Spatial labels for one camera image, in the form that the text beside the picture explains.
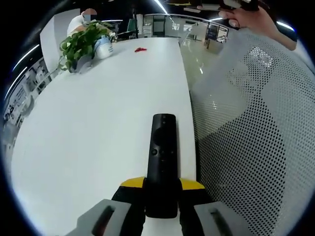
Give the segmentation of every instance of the floor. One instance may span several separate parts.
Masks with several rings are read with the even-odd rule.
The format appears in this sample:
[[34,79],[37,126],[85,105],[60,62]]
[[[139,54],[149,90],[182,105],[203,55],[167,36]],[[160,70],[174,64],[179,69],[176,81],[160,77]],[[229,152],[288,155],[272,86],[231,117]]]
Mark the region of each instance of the floor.
[[218,55],[207,50],[203,43],[191,39],[186,39],[181,46],[184,67],[189,89],[201,78],[205,68],[211,67]]

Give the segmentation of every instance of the person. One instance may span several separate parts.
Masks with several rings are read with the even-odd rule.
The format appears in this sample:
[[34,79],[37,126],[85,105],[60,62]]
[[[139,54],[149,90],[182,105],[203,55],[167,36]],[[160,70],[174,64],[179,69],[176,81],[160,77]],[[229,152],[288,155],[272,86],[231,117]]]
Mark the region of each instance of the person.
[[267,36],[289,50],[296,49],[296,42],[282,34],[276,27],[274,21],[265,9],[259,6],[258,11],[246,11],[242,8],[234,10],[220,9],[219,16],[223,19],[229,19],[229,24],[235,28],[249,28],[256,34]]
[[84,31],[88,26],[89,23],[96,19],[97,12],[92,9],[88,8],[81,13],[81,15],[74,17],[67,30],[67,35],[72,35],[76,32]]

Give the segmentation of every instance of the perforated white panel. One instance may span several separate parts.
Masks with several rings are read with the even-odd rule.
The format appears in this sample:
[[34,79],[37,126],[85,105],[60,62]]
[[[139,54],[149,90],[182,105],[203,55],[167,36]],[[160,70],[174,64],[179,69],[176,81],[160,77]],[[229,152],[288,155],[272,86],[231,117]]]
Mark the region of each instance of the perforated white panel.
[[201,182],[255,235],[286,235],[315,188],[315,77],[269,38],[229,37],[191,90]]

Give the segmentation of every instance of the white table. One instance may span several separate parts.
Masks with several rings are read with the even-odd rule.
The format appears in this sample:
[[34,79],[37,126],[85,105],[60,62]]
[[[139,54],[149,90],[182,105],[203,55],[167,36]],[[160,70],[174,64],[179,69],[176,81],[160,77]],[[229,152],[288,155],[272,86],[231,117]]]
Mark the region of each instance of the white table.
[[[148,50],[135,53],[138,47]],[[181,176],[195,179],[192,112],[177,39],[134,39],[114,51],[85,74],[57,76],[19,131],[13,188],[44,235],[70,232],[123,181],[146,175],[154,114],[176,116]],[[178,222],[147,218],[142,235],[181,235]]]

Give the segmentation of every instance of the human hand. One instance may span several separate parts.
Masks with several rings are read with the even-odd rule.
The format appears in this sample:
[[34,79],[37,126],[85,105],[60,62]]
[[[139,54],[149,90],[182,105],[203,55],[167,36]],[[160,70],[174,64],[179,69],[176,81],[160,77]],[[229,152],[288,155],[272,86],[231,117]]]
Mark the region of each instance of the human hand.
[[223,19],[230,19],[229,23],[233,27],[249,28],[257,34],[265,35],[269,38],[275,38],[279,31],[268,15],[261,7],[259,11],[246,11],[242,8],[236,8],[232,11],[220,11],[219,16]]

